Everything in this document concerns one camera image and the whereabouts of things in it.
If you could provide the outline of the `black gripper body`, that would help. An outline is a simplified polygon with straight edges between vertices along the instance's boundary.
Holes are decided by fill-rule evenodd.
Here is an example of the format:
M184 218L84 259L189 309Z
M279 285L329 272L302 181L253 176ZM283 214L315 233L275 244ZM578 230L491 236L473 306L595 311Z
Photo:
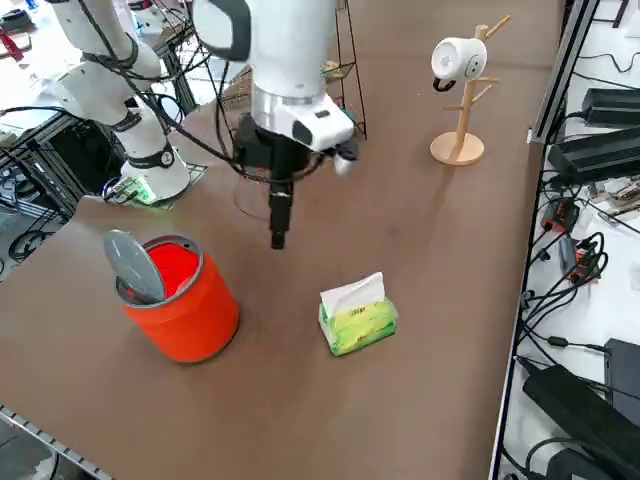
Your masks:
M260 127L243 114L235 130L234 160L250 179L294 182L304 178L311 152L303 144Z

